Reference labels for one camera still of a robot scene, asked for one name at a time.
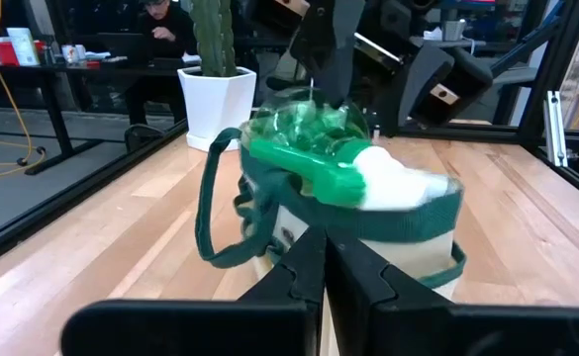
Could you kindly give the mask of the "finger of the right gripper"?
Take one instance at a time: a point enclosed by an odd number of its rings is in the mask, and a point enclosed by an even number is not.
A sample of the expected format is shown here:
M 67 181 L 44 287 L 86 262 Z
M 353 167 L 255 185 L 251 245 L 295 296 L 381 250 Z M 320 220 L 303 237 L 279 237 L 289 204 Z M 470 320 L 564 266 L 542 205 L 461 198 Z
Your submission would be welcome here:
M 334 46 L 334 0 L 310 4 L 293 37 L 290 53 L 311 74 L 320 74 Z
M 318 73 L 318 87 L 332 107 L 346 99 L 353 67 L 354 34 L 364 9 L 364 0 L 335 0 L 323 4 L 322 20 L 329 36 L 325 49 L 327 59 Z

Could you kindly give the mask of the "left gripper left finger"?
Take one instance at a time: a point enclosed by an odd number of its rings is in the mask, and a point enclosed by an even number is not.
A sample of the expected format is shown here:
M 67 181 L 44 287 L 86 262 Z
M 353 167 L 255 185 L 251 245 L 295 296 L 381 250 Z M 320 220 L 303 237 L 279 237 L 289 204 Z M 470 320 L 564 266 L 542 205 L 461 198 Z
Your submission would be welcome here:
M 307 356 L 319 352 L 327 236 L 309 228 L 235 301 L 106 300 L 63 327 L 64 355 Z

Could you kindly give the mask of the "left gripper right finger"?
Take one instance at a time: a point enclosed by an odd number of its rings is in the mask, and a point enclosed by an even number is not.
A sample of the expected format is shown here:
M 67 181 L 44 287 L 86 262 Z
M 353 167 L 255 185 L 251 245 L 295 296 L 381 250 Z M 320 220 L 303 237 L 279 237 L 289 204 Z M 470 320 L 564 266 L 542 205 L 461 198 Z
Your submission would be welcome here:
M 579 355 L 579 308 L 455 304 L 340 232 L 326 287 L 342 355 Z

